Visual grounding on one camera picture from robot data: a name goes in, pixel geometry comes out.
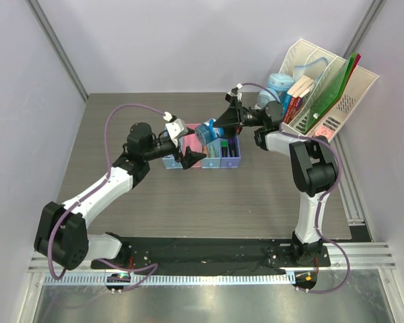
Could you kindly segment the green cap black marker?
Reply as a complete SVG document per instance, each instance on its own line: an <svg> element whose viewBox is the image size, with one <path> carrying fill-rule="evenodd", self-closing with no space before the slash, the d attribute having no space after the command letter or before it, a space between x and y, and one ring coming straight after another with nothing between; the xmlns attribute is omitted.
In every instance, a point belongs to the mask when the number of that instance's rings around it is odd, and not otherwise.
<svg viewBox="0 0 404 323"><path fill-rule="evenodd" d="M221 154L222 154L222 158L224 157L228 157L228 141L227 140L221 140Z"/></svg>

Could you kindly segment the blue glue bottle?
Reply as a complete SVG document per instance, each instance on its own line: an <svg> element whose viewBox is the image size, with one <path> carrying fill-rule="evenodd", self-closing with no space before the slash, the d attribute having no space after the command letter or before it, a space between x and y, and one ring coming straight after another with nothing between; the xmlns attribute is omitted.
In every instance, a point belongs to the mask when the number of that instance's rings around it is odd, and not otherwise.
<svg viewBox="0 0 404 323"><path fill-rule="evenodd" d="M211 118L195 127L195 135L201 145L208 145L224 135L222 127L215 126L216 119Z"/></svg>

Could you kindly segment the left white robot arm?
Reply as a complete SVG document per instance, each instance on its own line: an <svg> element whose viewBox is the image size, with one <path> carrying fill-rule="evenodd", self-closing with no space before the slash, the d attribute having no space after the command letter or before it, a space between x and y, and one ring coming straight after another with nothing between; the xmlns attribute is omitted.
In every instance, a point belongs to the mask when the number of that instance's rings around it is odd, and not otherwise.
<svg viewBox="0 0 404 323"><path fill-rule="evenodd" d="M123 152L107 173L72 199L44 206L34 241L35 251L47 257L48 265L65 270L85 260L105 259L114 268L129 263L130 252L115 234L90 235L93 220L121 195L135 188L148 174L149 162L171 155L183 169L205 158L204 153L182 149L180 139L194 134L180 119L166 124L166 136L156 137L146 122L134 124Z"/></svg>

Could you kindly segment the light green eraser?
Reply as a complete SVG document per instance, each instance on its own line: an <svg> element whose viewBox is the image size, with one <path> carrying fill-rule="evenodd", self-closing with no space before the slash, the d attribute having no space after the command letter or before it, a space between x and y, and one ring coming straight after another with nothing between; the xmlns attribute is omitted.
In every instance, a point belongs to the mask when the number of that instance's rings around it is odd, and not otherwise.
<svg viewBox="0 0 404 323"><path fill-rule="evenodd" d="M216 154L216 152L215 152L214 146L213 146L213 145L209 145L208 148L209 148L209 156L210 156L211 158L216 158L216 157L217 157L217 154Z"/></svg>

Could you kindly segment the purple cap black marker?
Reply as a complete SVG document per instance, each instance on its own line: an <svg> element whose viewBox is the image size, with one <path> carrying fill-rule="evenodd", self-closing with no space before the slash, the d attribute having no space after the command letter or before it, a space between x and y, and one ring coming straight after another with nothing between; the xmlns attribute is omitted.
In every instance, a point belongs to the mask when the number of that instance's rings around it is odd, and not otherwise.
<svg viewBox="0 0 404 323"><path fill-rule="evenodd" d="M230 157L237 157L236 145L233 140L228 141L228 149Z"/></svg>

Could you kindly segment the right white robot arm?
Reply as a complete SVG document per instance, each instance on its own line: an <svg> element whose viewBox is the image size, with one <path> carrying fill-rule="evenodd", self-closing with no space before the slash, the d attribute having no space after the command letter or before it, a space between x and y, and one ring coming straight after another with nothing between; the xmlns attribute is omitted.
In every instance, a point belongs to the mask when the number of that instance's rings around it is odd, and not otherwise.
<svg viewBox="0 0 404 323"><path fill-rule="evenodd" d="M326 137L283 131L281 103L272 101L263 108L246 108L237 94L226 94L225 100L228 108L214 122L215 128L223 128L224 134L230 136L240 134L244 127L257 127L254 138L258 147L290 158L300 208L288 254L293 264L310 266L323 253L323 215L327 199L341 178L341 160Z"/></svg>

